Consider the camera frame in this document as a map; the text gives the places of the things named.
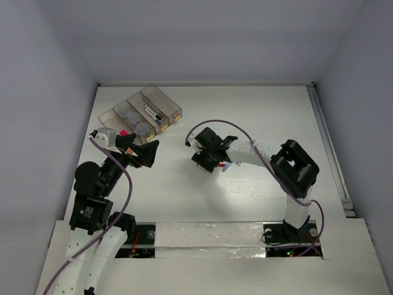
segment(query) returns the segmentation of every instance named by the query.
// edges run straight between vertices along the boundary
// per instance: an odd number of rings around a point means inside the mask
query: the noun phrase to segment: clear plastic tray
[[[182,109],[167,97],[160,89],[154,84],[149,84],[141,90],[141,93],[155,105],[155,107],[161,111],[169,119],[169,124],[172,125],[178,121],[183,113]]]
[[[140,138],[142,144],[149,142],[155,137],[153,126],[127,100],[123,100],[114,106],[113,110],[132,129],[136,136]]]
[[[168,117],[141,92],[135,93],[127,101],[154,127],[156,134],[160,134],[169,127]]]
[[[126,131],[128,134],[133,134],[134,131],[124,123],[124,121],[115,113],[113,109],[106,111],[98,117],[98,120],[107,128],[112,128],[119,134],[121,131]],[[139,138],[134,140],[135,144],[142,144]]]

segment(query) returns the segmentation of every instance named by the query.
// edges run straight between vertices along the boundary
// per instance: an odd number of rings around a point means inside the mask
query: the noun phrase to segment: white table surface
[[[126,212],[137,222],[282,220],[286,195],[264,168],[244,164],[211,175],[190,160],[193,152],[184,146],[187,132],[202,120],[225,119],[259,142],[279,146],[288,138],[297,140],[319,165],[311,198],[320,201],[325,212],[325,259],[116,259],[103,294],[389,294],[364,221],[345,218],[306,87],[160,88],[184,116],[156,137],[160,146],[151,169],[128,169],[134,190]],[[140,89],[100,87],[86,134],[101,126],[99,115]],[[229,125],[208,126],[221,137],[243,137]],[[104,159],[84,142],[79,163]],[[127,191],[123,176],[110,195],[113,211],[121,209]],[[39,288],[59,265],[60,237],[67,236],[74,196],[72,191],[65,222],[55,229]],[[321,226],[317,208],[312,208],[311,218]]]

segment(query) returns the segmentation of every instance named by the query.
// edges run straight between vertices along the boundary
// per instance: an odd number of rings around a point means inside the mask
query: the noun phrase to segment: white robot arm
[[[284,223],[294,232],[301,230],[309,220],[310,193],[316,181],[319,167],[294,140],[288,140],[281,147],[273,147],[249,141],[240,141],[235,136],[223,140],[206,127],[196,136],[191,135],[186,145],[193,147],[192,160],[208,172],[221,162],[249,163],[274,171],[281,182],[288,187],[296,200],[287,195],[287,211]]]
[[[123,211],[109,216],[113,202],[107,197],[126,173],[127,166],[150,168],[154,163],[159,142],[136,146],[134,139],[135,135],[118,136],[110,128],[99,128],[90,135],[90,141],[108,158],[101,167],[85,162],[75,172],[76,196],[69,222],[71,232],[66,259],[44,295],[98,295],[99,282],[116,253],[133,238],[135,217]]]

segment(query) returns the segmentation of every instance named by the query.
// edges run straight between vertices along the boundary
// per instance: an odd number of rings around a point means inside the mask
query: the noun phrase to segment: white wall
[[[34,294],[63,217],[96,82],[51,0],[0,10],[0,286]]]
[[[362,0],[56,0],[100,82],[309,82]]]
[[[393,291],[393,1],[366,0],[317,92],[357,214]]]

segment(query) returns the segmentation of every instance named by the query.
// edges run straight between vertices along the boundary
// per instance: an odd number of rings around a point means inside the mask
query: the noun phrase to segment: purple cable
[[[127,172],[127,170],[123,167],[123,165],[115,159],[115,157],[113,155],[111,155],[110,152],[106,151],[105,149],[103,149],[101,146],[98,145],[98,143],[96,143],[94,141],[93,138],[89,138],[89,140],[91,141],[91,143],[98,148],[101,152],[103,152],[106,156],[108,156],[117,166],[119,166],[119,168],[124,172],[125,176],[128,179],[128,182],[130,184],[130,189],[128,190],[128,196],[127,199],[124,203],[123,208],[120,210],[120,213],[116,216],[116,218],[113,220],[112,223],[110,223],[106,229],[100,233],[94,240],[92,240],[90,243],[88,243],[86,246],[84,246],[82,249],[80,249],[77,253],[75,253],[71,258],[75,259],[77,258],[79,255],[81,255],[83,252],[85,252],[86,250],[88,250],[91,246],[93,246],[97,241],[99,241],[108,231],[109,229],[111,229],[116,223],[117,221],[119,221],[119,219],[122,217],[124,211],[126,210],[130,200],[131,200],[131,193],[133,191],[133,182],[131,179],[130,174]],[[70,260],[67,260],[60,268],[59,270],[55,273],[55,275],[53,276],[53,278],[49,281],[47,287],[45,288],[45,291],[43,293],[43,295],[47,295],[49,292],[50,287],[52,287],[53,283],[56,281],[56,279],[58,278],[58,276],[62,273],[62,271],[64,271],[64,269],[71,263]]]
[[[319,210],[321,211],[321,218],[322,218],[322,225],[321,225],[321,230],[319,231],[319,235],[316,237],[315,241],[306,249],[304,250],[302,253],[300,253],[298,256],[303,256],[305,253],[307,253],[311,248],[315,247],[315,244],[319,241],[319,238],[322,235],[322,232],[324,231],[324,226],[325,226],[325,215],[324,212],[322,210],[321,204],[316,201],[316,200],[310,200],[310,202],[308,203],[301,203],[301,201],[299,201],[294,195],[293,193],[289,190],[289,188],[281,181],[281,179],[278,178],[278,176],[274,173],[274,171],[271,169],[269,163],[263,158],[263,155],[260,153],[260,151],[258,150],[257,146],[254,146],[255,141],[251,138],[251,136],[245,131],[243,130],[241,127],[237,126],[236,124],[226,121],[226,120],[219,120],[219,119],[213,119],[213,120],[206,120],[203,121],[197,125],[195,125],[187,134],[187,136],[185,137],[185,142],[187,143],[189,140],[189,137],[191,135],[191,133],[198,128],[200,125],[206,124],[206,123],[211,123],[211,122],[219,122],[219,123],[225,123],[225,124],[229,124],[231,126],[234,126],[235,128],[237,128],[238,130],[240,130],[247,138],[248,140],[251,142],[252,147],[254,148],[255,153],[258,155],[258,157],[260,158],[260,160],[262,161],[263,165],[265,166],[265,168],[270,172],[270,174],[272,175],[272,177],[278,182],[278,184],[282,187],[282,189],[284,190],[284,192],[286,192],[291,198],[293,198],[293,200],[298,203],[300,206],[303,207],[308,207],[311,205],[311,203],[315,203],[318,207]],[[299,248],[302,247],[304,248],[305,246],[293,246],[291,248]]]

